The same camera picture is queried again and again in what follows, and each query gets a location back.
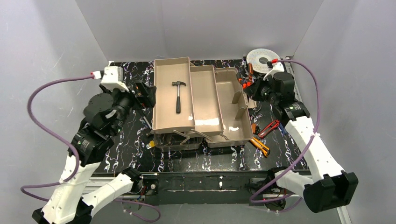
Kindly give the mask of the orange black pliers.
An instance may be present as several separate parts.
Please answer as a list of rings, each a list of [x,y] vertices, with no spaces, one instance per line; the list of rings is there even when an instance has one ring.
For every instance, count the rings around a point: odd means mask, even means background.
[[[243,89],[246,89],[247,87],[250,87],[253,84],[254,70],[253,70],[252,63],[248,63],[247,68],[248,68],[248,70],[247,70],[247,78],[246,79],[243,79],[239,73],[237,74],[238,82],[242,85]]]

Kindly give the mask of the black handled claw hammer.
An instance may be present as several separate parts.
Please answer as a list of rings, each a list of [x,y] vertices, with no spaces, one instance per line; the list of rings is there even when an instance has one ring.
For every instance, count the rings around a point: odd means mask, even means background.
[[[177,101],[176,101],[176,113],[180,114],[181,113],[181,98],[180,98],[180,86],[186,86],[185,82],[182,81],[176,81],[172,82],[172,86],[177,87]]]

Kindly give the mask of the beige plastic tool box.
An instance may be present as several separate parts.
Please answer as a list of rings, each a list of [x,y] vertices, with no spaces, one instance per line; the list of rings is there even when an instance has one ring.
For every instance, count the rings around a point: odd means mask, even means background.
[[[239,70],[194,65],[188,57],[154,61],[156,105],[153,141],[165,151],[194,150],[206,142],[211,148],[243,146],[253,137],[248,100],[238,82]],[[176,113],[180,86],[181,113]]]

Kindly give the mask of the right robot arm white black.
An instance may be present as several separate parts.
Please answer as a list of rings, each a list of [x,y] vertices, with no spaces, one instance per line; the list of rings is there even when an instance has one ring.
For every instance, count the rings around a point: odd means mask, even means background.
[[[270,181],[250,197],[250,202],[274,202],[274,198],[256,197],[275,185],[300,196],[314,213],[349,205],[358,177],[354,172],[346,172],[326,148],[318,133],[318,123],[312,121],[306,106],[296,98],[294,77],[277,72],[269,80],[243,84],[243,89],[250,99],[272,105],[273,114],[301,151],[289,167],[269,170]]]

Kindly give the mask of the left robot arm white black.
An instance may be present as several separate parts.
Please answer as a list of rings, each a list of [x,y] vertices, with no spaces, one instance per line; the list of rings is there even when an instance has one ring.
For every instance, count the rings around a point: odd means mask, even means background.
[[[126,168],[97,190],[84,192],[130,113],[152,108],[156,102],[156,87],[141,80],[131,88],[109,89],[101,85],[101,89],[102,93],[89,100],[78,132],[67,142],[66,164],[60,180],[53,184],[52,196],[32,214],[39,224],[88,224],[99,210],[142,183],[137,169]]]

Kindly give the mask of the black silver screwdriver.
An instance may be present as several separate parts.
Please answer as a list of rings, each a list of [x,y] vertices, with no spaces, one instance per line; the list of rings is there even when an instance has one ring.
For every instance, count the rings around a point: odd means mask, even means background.
[[[141,114],[143,120],[145,121],[145,123],[147,124],[149,129],[152,129],[152,125],[150,124],[150,122],[148,121],[147,117],[142,113]]]

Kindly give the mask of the white tape roll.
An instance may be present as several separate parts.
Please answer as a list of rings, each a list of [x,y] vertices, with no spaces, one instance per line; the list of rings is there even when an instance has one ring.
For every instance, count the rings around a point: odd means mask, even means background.
[[[267,74],[269,72],[267,62],[273,59],[280,60],[280,56],[274,51],[263,48],[254,49],[246,56],[246,62],[252,63],[254,72],[259,74]]]

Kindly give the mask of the red utility knife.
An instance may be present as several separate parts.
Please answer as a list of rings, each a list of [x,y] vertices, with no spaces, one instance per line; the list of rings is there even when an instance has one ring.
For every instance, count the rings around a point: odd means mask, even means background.
[[[280,121],[279,120],[274,120],[270,124],[268,124],[264,129],[262,129],[257,136],[261,139],[265,138],[267,135],[269,135],[272,131],[277,129],[280,126]]]

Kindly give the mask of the yellow hex key set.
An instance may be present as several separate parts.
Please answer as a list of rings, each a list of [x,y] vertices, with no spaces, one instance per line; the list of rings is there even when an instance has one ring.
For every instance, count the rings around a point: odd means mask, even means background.
[[[146,144],[147,149],[154,148],[155,146],[156,146],[156,144],[153,140]]]

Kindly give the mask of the blue screwdriver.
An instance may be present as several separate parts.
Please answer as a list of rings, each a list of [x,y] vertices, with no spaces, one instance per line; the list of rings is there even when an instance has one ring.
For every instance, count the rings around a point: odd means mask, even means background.
[[[279,129],[280,129],[280,131],[281,131],[281,133],[282,133],[282,135],[287,135],[288,134],[288,132],[285,130],[285,128],[283,127],[283,125],[279,125]]]

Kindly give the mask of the orange utility knife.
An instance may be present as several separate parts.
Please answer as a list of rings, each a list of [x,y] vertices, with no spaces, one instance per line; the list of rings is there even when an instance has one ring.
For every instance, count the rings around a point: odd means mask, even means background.
[[[264,143],[262,143],[257,138],[253,137],[249,140],[257,149],[259,149],[264,157],[268,157],[270,155],[270,148],[267,147]]]

